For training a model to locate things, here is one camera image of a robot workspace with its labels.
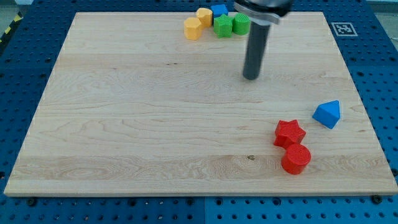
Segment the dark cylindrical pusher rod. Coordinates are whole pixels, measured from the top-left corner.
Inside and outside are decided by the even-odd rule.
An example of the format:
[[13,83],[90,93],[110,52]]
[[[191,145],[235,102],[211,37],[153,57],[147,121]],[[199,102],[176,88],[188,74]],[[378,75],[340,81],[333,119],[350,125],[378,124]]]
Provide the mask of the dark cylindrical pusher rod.
[[270,25],[251,23],[243,67],[243,77],[255,80],[260,74]]

